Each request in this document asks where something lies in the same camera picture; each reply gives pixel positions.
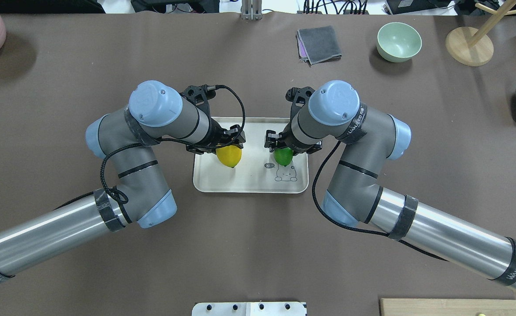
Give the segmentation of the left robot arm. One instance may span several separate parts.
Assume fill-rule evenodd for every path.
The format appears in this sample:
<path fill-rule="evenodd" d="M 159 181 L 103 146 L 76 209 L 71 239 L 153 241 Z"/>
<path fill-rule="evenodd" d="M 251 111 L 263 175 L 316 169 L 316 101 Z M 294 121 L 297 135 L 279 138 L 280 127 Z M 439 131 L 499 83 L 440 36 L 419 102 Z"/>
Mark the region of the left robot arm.
<path fill-rule="evenodd" d="M 0 283 L 128 224 L 150 228 L 171 218 L 176 203 L 152 146 L 176 142 L 194 154 L 241 148 L 244 124 L 224 129 L 210 116 L 208 100 L 226 88 L 190 86 L 180 93 L 148 80 L 124 109 L 93 122 L 85 140 L 102 159 L 102 187 L 0 233 Z"/>

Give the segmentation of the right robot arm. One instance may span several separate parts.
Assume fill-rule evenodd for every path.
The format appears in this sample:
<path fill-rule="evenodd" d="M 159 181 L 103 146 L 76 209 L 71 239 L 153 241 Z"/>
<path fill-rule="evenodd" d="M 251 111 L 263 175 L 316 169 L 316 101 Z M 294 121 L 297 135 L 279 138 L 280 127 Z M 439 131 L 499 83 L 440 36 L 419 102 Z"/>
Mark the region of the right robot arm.
<path fill-rule="evenodd" d="M 320 214 L 341 228 L 360 232 L 359 223 L 435 259 L 452 262 L 506 286 L 516 294 L 516 240 L 437 210 L 377 183 L 386 160 L 400 158 L 411 142 L 410 127 L 360 101 L 347 82 L 318 89 L 290 88 L 290 122 L 277 134 L 268 130 L 265 147 L 312 154 L 333 136 L 345 149 L 321 203 Z"/>

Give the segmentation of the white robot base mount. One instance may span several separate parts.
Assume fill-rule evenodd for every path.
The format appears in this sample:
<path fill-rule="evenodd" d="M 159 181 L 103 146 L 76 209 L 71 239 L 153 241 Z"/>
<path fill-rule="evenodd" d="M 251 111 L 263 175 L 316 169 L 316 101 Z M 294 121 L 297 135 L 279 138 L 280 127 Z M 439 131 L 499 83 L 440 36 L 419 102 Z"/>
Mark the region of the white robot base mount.
<path fill-rule="evenodd" d="M 200 302 L 192 316 L 306 316 L 305 302 Z"/>

